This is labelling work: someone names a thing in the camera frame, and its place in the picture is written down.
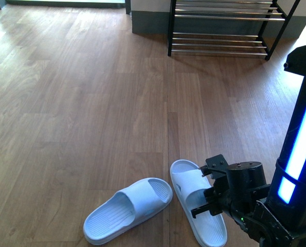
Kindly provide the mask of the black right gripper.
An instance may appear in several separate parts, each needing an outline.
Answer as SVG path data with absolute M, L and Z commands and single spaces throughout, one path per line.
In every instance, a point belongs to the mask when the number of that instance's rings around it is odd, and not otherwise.
M 192 217 L 206 211 L 212 216 L 225 213 L 239 226 L 247 226 L 245 221 L 253 216 L 256 201 L 267 197 L 269 191 L 262 163 L 249 161 L 230 165 L 221 154 L 205 162 L 199 170 L 203 177 L 210 175 L 214 183 L 204 189 L 206 204 L 193 208 Z

